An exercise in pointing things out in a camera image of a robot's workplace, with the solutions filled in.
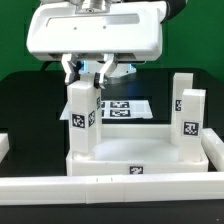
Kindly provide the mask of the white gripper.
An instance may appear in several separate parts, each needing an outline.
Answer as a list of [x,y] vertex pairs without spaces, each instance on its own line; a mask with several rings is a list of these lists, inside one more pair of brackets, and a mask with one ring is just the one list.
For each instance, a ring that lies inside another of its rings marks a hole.
[[80,79],[78,59],[104,59],[94,76],[94,87],[104,89],[104,77],[115,71],[118,60],[154,61],[161,55],[166,13],[164,1],[113,3],[107,12],[91,13],[79,12],[70,1],[46,2],[32,17],[27,48],[42,61],[62,57],[66,85]]

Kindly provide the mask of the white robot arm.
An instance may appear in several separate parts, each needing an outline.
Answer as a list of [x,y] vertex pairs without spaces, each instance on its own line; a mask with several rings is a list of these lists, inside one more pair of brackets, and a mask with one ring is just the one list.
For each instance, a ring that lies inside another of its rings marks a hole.
[[102,88],[120,63],[155,61],[162,54],[162,24],[188,0],[40,0],[26,46],[41,61],[59,61],[67,85],[80,61],[103,64],[94,86]]

